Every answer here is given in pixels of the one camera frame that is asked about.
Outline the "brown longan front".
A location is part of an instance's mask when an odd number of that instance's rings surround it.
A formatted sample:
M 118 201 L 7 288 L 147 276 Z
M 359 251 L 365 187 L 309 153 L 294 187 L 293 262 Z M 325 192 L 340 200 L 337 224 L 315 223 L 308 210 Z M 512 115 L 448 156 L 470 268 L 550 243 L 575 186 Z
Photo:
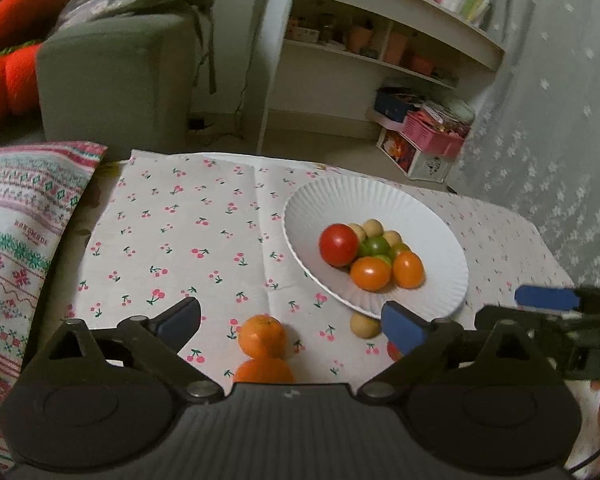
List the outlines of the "brown longan front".
M 350 330 L 361 339 L 373 339 L 381 333 L 381 325 L 376 318 L 354 312 L 350 317 Z

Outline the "brown longan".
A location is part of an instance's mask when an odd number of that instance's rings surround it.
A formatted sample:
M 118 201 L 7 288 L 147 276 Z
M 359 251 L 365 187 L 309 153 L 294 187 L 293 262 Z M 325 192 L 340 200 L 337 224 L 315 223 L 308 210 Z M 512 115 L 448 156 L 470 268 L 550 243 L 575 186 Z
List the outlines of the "brown longan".
M 362 229 L 368 238 L 384 235 L 384 227 L 377 219 L 368 219 L 362 224 Z
M 381 325 L 376 318 L 354 312 L 350 317 L 350 330 L 361 339 L 373 339 L 381 333 Z

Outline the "orange cherry tomato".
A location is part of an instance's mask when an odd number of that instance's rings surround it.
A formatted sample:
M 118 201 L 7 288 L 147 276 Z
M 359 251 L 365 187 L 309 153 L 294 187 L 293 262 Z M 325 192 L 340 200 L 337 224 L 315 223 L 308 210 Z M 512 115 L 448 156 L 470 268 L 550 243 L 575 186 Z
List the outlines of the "orange cherry tomato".
M 392 274 L 396 284 L 406 289 L 419 288 L 426 278 L 422 260 L 414 252 L 400 252 L 393 260 Z
M 378 292 L 392 280 L 392 269 L 374 256 L 355 260 L 350 272 L 352 282 L 366 292 Z

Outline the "light green fruit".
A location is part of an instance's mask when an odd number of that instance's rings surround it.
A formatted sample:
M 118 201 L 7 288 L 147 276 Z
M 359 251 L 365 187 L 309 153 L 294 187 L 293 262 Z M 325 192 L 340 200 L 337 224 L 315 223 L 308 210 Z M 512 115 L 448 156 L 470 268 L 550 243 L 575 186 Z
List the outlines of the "light green fruit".
M 384 262 L 389 268 L 392 268 L 392 260 L 388 255 L 374 255 L 374 258 Z

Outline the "olive green tomato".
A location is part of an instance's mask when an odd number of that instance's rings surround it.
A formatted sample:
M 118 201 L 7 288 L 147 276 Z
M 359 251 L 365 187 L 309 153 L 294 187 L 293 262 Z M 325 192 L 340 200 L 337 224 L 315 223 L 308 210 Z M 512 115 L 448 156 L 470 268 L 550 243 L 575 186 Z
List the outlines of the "olive green tomato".
M 409 252 L 410 250 L 411 248 L 407 244 L 398 243 L 389 249 L 388 256 L 391 260 L 394 260 L 397 256 L 400 256 L 402 252 Z

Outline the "small orange mandarin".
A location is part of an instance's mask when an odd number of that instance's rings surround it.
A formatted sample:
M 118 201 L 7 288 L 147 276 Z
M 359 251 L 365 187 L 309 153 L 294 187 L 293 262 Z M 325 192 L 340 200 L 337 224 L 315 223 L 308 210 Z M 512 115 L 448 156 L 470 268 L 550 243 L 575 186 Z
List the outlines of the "small orange mandarin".
M 283 359 L 287 350 L 287 333 L 277 318 L 258 314 L 242 324 L 238 344 L 251 359 Z

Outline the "yellowish longan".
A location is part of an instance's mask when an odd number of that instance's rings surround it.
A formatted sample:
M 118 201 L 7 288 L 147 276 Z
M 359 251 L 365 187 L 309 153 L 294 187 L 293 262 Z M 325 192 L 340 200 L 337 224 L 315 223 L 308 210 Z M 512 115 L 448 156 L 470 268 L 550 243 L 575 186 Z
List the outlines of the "yellowish longan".
M 385 231 L 382 237 L 388 242 L 390 247 L 403 243 L 401 235 L 396 231 Z

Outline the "small green tomato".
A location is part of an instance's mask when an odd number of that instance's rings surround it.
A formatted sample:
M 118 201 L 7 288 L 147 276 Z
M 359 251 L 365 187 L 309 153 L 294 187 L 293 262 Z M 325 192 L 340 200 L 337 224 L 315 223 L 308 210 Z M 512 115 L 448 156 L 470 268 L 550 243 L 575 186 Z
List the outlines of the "small green tomato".
M 370 246 L 370 251 L 372 252 L 371 256 L 388 255 L 389 249 L 391 248 L 388 242 L 382 236 L 373 238 L 367 237 L 366 242 L 368 246 Z

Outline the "large orange mandarin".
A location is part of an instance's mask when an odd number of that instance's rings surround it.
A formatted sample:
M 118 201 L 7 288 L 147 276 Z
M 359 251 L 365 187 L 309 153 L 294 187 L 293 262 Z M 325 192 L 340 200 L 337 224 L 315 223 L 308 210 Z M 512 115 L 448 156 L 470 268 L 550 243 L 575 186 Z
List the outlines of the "large orange mandarin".
M 282 359 L 252 359 L 236 370 L 233 382 L 252 384 L 294 384 L 296 378 L 288 363 Z

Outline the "large red tomato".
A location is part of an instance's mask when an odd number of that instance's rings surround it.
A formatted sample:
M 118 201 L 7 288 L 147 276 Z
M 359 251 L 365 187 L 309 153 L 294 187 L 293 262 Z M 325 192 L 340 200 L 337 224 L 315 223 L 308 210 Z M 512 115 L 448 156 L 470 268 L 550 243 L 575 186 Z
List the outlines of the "large red tomato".
M 321 232 L 318 249 L 322 259 L 330 266 L 348 266 L 358 255 L 360 241 L 355 232 L 343 223 L 334 223 Z

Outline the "red tomato with stem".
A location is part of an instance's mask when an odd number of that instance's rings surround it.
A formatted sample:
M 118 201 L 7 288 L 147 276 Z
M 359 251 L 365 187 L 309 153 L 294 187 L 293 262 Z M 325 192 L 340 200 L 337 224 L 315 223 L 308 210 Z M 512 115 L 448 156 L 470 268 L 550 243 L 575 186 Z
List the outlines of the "red tomato with stem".
M 398 362 L 402 358 L 402 353 L 398 349 L 398 347 L 391 341 L 387 342 L 387 353 L 390 359 L 393 362 Z

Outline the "green oval fruit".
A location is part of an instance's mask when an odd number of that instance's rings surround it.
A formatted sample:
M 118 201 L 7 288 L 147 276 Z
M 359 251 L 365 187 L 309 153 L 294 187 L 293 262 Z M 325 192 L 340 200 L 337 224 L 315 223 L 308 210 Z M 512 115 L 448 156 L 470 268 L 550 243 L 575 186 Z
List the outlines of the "green oval fruit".
M 358 245 L 358 258 L 368 257 L 371 254 L 372 252 L 370 251 L 370 246 L 368 246 L 366 240 Z

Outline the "pale beige longan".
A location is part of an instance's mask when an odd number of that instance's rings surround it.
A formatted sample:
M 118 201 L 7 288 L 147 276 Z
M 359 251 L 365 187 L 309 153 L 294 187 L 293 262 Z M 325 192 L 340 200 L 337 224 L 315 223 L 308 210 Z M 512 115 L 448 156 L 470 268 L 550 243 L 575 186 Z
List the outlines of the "pale beige longan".
M 362 228 L 362 226 L 360 226 L 359 224 L 356 224 L 356 223 L 349 223 L 348 227 L 353 232 L 355 232 L 355 235 L 358 237 L 358 241 L 360 243 L 363 243 L 364 240 L 366 240 L 367 234 L 366 234 L 365 230 Z

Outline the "white fluted plate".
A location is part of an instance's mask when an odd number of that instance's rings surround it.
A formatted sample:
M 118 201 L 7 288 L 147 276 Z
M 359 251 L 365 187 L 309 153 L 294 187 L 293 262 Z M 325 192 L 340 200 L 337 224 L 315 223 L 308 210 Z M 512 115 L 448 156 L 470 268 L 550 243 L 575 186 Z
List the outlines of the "white fluted plate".
M 441 318 L 468 291 L 468 264 L 450 228 L 392 185 L 362 177 L 302 185 L 286 201 L 283 232 L 309 278 L 372 318 L 390 300 Z

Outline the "white storage box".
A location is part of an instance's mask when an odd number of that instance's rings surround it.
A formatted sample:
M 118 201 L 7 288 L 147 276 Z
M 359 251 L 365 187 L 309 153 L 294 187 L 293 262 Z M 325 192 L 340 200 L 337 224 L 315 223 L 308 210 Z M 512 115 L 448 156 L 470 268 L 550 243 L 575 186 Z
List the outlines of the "white storage box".
M 425 153 L 386 128 L 380 129 L 376 146 L 411 180 L 443 183 L 453 165 L 452 159 Z

